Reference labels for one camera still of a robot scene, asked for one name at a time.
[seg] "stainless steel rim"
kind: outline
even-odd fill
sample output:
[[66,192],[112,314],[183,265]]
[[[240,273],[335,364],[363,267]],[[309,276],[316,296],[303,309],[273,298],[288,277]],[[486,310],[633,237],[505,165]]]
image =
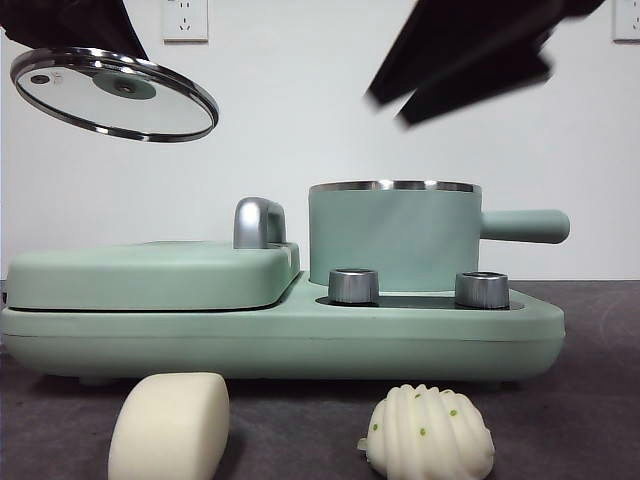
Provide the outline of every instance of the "stainless steel rim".
[[359,182],[336,182],[314,185],[310,193],[337,190],[445,190],[449,192],[480,193],[479,185],[438,180],[366,180]]
[[[210,116],[211,126],[192,133],[155,133],[140,132],[124,128],[101,125],[85,118],[80,118],[69,113],[42,103],[36,97],[24,90],[18,80],[25,74],[43,67],[67,67],[67,68],[92,68],[104,71],[135,73],[147,79],[151,79],[165,87],[171,88],[198,103]],[[30,50],[16,57],[11,64],[11,81],[16,86],[20,95],[31,105],[39,110],[55,117],[63,122],[77,127],[85,128],[106,135],[130,138],[143,142],[186,142],[196,140],[207,135],[218,123],[218,105],[205,89],[192,82],[188,78],[173,70],[157,65],[148,60],[129,57],[120,53],[109,52],[98,48],[38,48]]]

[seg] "mint green saucepan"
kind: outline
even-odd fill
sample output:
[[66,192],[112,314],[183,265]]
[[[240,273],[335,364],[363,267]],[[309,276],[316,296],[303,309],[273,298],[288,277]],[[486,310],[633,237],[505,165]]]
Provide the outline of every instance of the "mint green saucepan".
[[309,193],[311,281],[335,268],[377,270],[383,291],[453,290],[478,269],[481,238],[560,243],[569,218],[558,210],[482,212],[477,185],[363,181],[316,185]]

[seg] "saucepan rim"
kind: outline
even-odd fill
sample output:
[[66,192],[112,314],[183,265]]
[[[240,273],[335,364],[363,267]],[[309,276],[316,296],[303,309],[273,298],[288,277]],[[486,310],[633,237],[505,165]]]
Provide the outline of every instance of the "saucepan rim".
[[479,185],[441,180],[363,180],[356,182],[321,183],[309,189],[309,193],[338,190],[445,190],[449,192],[481,193]]

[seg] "electrical outlet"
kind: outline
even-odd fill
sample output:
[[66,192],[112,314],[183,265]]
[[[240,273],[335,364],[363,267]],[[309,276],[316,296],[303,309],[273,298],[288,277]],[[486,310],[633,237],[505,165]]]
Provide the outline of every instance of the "electrical outlet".
[[209,40],[207,0],[162,0],[165,42],[206,42]]
[[613,41],[640,43],[640,0],[613,1]]

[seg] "gray table surface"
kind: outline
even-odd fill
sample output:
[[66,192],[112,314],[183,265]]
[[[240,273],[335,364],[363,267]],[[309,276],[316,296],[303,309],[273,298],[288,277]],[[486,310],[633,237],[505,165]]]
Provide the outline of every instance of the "gray table surface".
[[[489,479],[640,478],[640,281],[514,282],[566,312],[546,374],[467,394],[496,446]],[[1,353],[3,480],[106,479],[116,416],[135,385],[81,387]],[[398,381],[228,381],[229,443],[216,479],[376,479],[355,449]]]

